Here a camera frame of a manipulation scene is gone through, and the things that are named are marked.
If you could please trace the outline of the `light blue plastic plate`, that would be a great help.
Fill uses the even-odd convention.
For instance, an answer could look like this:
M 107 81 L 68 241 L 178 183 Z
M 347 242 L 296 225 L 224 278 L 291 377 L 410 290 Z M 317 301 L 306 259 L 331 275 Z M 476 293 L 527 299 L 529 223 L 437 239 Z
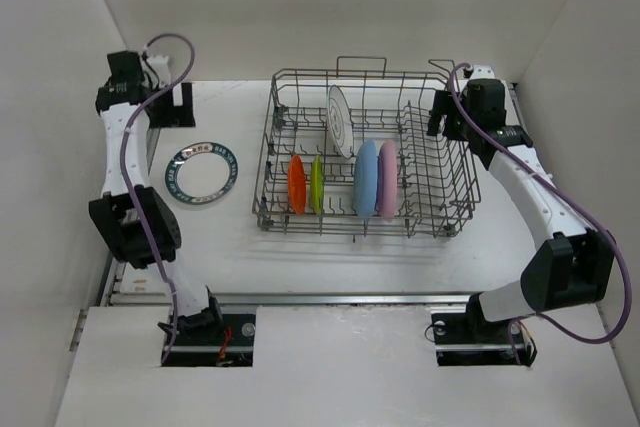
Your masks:
M 365 141 L 359 148 L 355 162 L 353 200 L 359 217 L 374 215 L 377 199 L 377 150 L 373 141 Z

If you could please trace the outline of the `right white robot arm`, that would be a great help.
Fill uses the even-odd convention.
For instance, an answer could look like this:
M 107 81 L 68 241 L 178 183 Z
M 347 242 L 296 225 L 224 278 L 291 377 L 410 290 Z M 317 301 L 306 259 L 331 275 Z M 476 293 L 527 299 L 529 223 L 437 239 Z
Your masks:
M 507 124 L 504 82 L 469 78 L 461 85 L 459 71 L 470 69 L 452 67 L 434 96 L 427 133 L 468 145 L 508 193 L 536 250 L 517 280 L 470 297 L 463 328 L 484 341 L 500 324 L 601 301 L 621 260 L 607 229 L 554 185 L 526 130 Z

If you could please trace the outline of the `white plate green rim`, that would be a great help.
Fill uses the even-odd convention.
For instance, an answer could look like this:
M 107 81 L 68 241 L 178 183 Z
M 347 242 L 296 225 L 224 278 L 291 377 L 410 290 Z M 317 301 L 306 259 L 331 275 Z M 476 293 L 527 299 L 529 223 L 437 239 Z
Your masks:
M 239 161 L 229 147 L 201 141 L 183 147 L 171 157 L 164 181 L 176 201 L 188 206 L 204 206 L 229 194 L 238 175 Z

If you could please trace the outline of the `pink plastic plate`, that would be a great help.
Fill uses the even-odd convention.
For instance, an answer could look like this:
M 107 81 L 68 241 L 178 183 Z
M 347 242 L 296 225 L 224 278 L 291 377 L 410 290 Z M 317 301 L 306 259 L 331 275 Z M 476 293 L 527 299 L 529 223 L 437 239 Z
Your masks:
M 377 209 L 381 218 L 390 222 L 397 211 L 397 148 L 393 140 L 382 144 L 378 154 Z

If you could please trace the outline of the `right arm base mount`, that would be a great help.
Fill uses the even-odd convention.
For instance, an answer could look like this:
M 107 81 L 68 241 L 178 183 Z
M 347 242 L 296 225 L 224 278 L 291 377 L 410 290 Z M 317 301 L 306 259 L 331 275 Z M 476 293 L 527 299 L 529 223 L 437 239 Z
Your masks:
M 436 311 L 425 337 L 435 344 L 439 367 L 531 367 L 538 355 L 535 341 L 515 320 L 489 323 L 474 331 L 465 313 Z

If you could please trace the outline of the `orange plastic plate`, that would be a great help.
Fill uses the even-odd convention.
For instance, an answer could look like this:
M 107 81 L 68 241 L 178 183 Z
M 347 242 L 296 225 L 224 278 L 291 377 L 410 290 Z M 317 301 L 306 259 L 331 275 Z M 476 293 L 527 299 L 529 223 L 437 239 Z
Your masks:
M 299 155 L 294 155 L 289 163 L 287 187 L 290 205 L 297 215 L 302 215 L 306 208 L 306 175 Z

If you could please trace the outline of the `white plate blue line motif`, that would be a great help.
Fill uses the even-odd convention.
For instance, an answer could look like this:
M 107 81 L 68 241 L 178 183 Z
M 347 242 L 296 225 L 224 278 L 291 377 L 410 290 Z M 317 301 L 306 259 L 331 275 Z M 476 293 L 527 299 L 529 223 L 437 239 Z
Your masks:
M 328 132 L 334 146 L 343 158 L 349 159 L 354 151 L 354 132 L 351 112 L 342 89 L 332 85 L 326 98 Z

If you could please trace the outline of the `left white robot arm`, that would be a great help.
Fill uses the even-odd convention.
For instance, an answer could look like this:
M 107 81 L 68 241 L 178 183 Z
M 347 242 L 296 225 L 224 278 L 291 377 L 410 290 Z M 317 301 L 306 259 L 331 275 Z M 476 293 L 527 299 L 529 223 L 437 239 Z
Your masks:
M 160 86 L 143 54 L 125 50 L 107 61 L 110 76 L 96 97 L 107 166 L 101 194 L 88 204 L 90 218 L 117 261 L 152 269 L 165 283 L 175 311 L 163 330 L 213 343 L 224 329 L 218 301 L 177 265 L 180 227 L 149 179 L 149 132 L 194 126 L 192 100 L 176 103 L 173 88 Z

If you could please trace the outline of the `lime green plastic plate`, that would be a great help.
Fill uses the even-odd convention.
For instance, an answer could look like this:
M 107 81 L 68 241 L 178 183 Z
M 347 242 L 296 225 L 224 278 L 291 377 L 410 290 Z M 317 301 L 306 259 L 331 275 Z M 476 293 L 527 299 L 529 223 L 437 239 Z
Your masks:
M 322 157 L 320 155 L 316 155 L 311 164 L 310 199 L 314 213 L 321 215 L 323 213 L 324 178 Z

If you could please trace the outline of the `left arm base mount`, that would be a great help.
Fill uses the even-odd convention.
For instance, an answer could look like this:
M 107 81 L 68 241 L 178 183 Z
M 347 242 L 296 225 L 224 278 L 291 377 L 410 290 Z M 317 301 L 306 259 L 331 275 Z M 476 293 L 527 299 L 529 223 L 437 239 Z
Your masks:
M 159 323 L 165 335 L 163 367 L 252 367 L 256 335 L 255 313 L 225 313 L 221 327 L 207 327 L 191 336 L 179 334 L 172 347 L 171 327 Z

